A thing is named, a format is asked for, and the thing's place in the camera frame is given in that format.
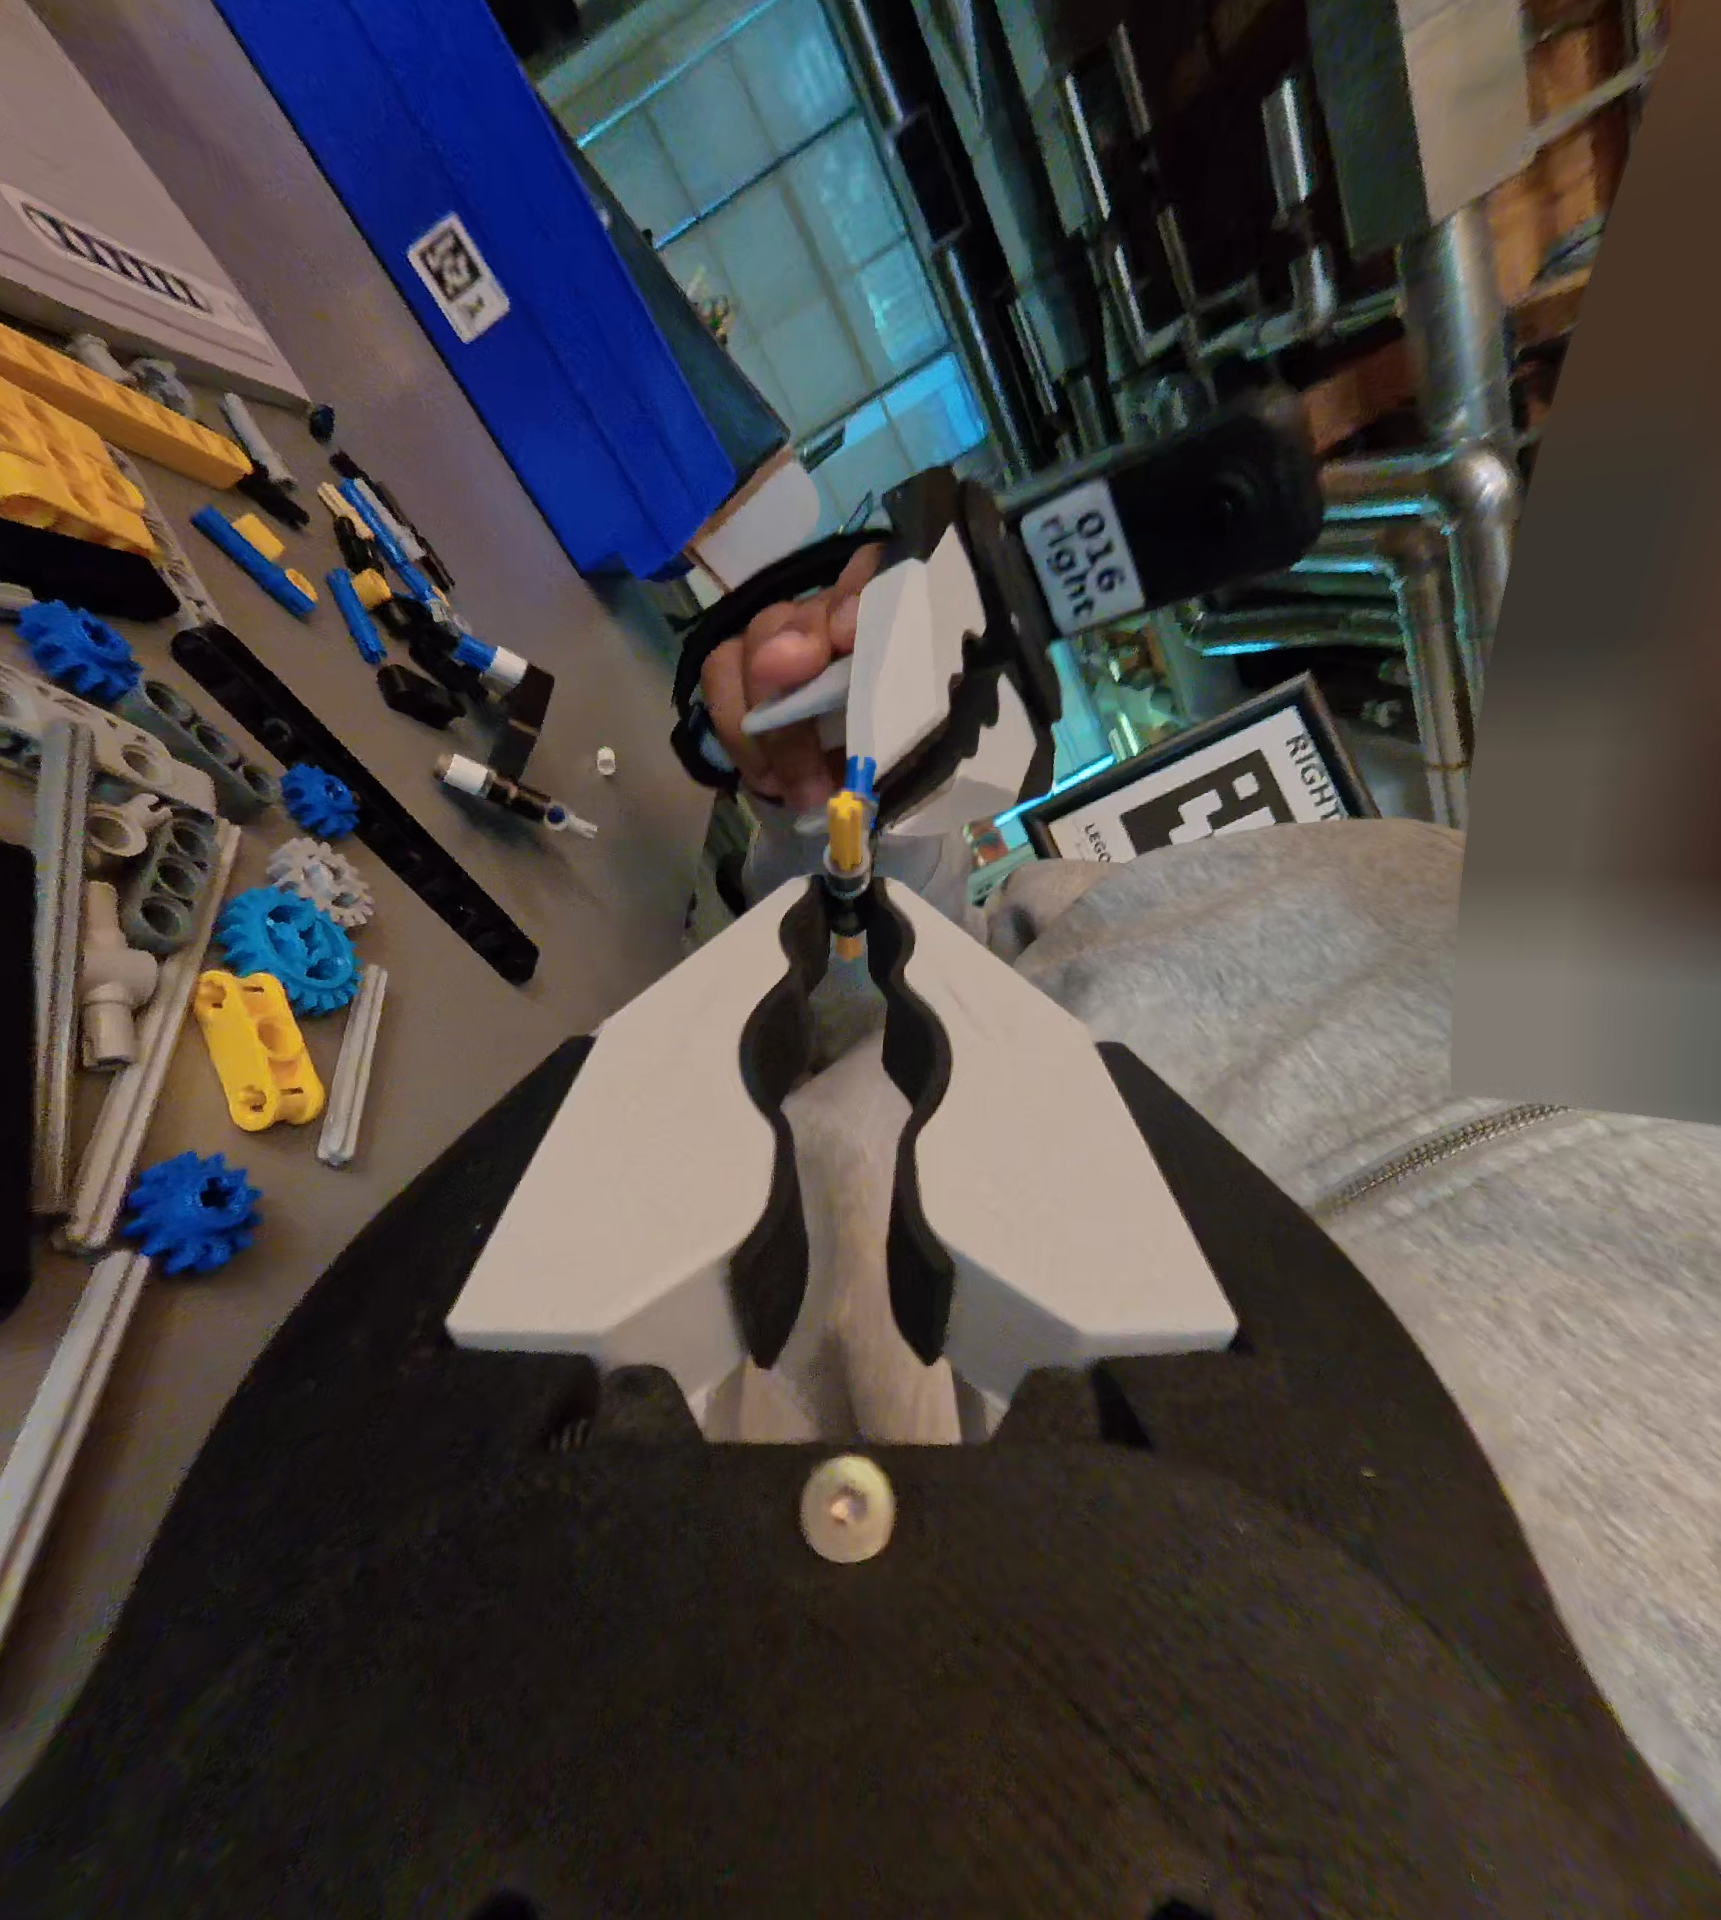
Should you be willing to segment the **long yellow lego beam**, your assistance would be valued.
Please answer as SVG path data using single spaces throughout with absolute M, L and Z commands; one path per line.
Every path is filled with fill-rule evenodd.
M 248 457 L 230 438 L 0 323 L 0 380 L 94 430 L 106 444 L 212 490 L 238 487 Z

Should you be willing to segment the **wide black lego panel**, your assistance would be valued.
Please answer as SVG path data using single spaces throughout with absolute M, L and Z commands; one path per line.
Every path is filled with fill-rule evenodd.
M 140 555 L 86 542 L 0 517 L 0 584 L 36 602 L 66 602 L 104 618 L 164 622 L 177 614 L 175 592 Z

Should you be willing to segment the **yellow lego panel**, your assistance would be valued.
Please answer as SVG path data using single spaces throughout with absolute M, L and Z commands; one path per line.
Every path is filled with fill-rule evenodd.
M 88 427 L 0 377 L 0 517 L 151 562 L 138 487 Z

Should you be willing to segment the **short grey lego axle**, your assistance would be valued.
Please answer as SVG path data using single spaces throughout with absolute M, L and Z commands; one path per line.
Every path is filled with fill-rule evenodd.
M 350 1167 L 357 1151 L 387 985 L 387 971 L 367 965 L 359 975 L 357 993 L 345 1017 L 334 1080 L 316 1140 L 316 1161 L 330 1171 Z

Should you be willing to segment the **long grey lego axle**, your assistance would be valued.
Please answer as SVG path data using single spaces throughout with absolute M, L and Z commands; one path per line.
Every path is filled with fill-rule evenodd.
M 149 1272 L 134 1250 L 95 1262 L 0 1471 L 0 1652 Z

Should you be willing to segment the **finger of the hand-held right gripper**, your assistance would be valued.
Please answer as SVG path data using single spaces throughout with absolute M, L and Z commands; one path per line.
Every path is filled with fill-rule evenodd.
M 1037 793 L 1055 761 L 1052 725 L 1037 725 L 1013 675 L 972 671 L 937 731 L 881 777 L 874 828 L 957 835 Z
M 881 777 L 927 741 L 972 671 L 1005 669 L 986 648 L 988 614 L 961 527 L 921 558 L 881 570 L 863 590 L 844 709 L 844 758 Z

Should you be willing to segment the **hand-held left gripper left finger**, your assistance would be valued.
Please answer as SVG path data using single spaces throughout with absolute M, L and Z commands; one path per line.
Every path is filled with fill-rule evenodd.
M 714 1438 L 822 1436 L 812 1360 L 780 1360 L 822 976 L 822 889 L 794 878 L 598 1029 L 445 1312 L 455 1348 L 656 1369 Z

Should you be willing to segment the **person's grey hoodie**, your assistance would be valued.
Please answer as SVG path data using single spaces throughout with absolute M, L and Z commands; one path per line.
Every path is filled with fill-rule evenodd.
M 1379 1289 L 1721 1861 L 1721 1128 L 1451 1088 L 1463 848 L 1374 820 L 1025 863 L 986 929 Z

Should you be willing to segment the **silver metal pipe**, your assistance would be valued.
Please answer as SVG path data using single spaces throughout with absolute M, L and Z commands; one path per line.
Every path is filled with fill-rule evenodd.
M 1484 200 L 1400 245 L 1399 278 L 1429 444 L 1331 463 L 1324 525 L 1297 575 L 1387 584 L 1430 818 L 1460 830 L 1523 504 L 1510 336 Z

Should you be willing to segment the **black framed marker sign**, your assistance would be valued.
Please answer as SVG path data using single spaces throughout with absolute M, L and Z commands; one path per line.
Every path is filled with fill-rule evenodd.
M 1268 827 L 1381 818 L 1311 675 L 1020 811 L 1040 860 L 1119 866 Z

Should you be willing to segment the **grey lego pin connector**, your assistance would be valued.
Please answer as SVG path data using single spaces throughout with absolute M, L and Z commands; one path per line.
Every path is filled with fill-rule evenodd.
M 76 1025 L 80 1068 L 115 1072 L 136 1061 L 136 1022 L 151 1001 L 158 960 L 128 945 L 108 880 L 82 887 Z

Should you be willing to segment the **long black lego beam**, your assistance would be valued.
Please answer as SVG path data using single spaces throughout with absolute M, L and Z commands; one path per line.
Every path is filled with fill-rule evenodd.
M 175 633 L 168 650 L 181 673 L 282 766 L 310 765 L 340 781 L 351 795 L 355 832 L 367 853 L 491 973 L 515 989 L 534 978 L 536 945 L 498 898 L 471 878 L 231 631 L 199 622 Z

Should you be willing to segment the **light grey lego gear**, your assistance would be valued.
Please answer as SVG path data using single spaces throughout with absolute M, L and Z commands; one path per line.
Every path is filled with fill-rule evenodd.
M 305 901 L 348 934 L 366 929 L 374 916 L 374 898 L 366 877 L 331 845 L 296 835 L 280 842 L 265 860 L 272 889 Z

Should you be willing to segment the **blue plastic bin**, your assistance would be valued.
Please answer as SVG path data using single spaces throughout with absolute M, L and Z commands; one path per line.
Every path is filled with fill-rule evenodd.
M 219 3 L 565 556 L 668 579 L 789 430 L 477 3 Z

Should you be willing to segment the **yellow blue lego axle assembly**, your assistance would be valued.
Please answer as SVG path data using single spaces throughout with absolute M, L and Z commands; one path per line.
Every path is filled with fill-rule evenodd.
M 874 855 L 874 761 L 850 754 L 844 787 L 823 806 L 823 857 L 820 891 L 829 955 L 860 962 L 869 945 Z

